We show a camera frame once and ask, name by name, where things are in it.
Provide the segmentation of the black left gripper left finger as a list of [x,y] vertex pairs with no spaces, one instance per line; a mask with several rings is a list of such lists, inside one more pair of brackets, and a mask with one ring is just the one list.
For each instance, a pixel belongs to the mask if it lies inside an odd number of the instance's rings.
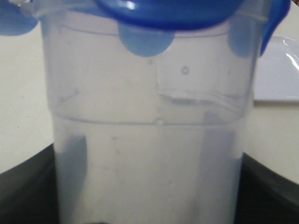
[[73,212],[87,170],[87,143],[71,136],[55,153],[49,145],[0,174],[2,224],[58,224],[61,206]]

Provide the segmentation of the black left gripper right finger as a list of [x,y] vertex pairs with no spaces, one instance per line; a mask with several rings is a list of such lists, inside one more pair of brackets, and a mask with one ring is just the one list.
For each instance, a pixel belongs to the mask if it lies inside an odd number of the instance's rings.
[[240,131],[224,127],[217,115],[203,139],[203,223],[296,224],[299,221],[299,186],[265,164],[274,154],[285,161],[288,147],[282,132],[249,125],[249,146],[238,146]]

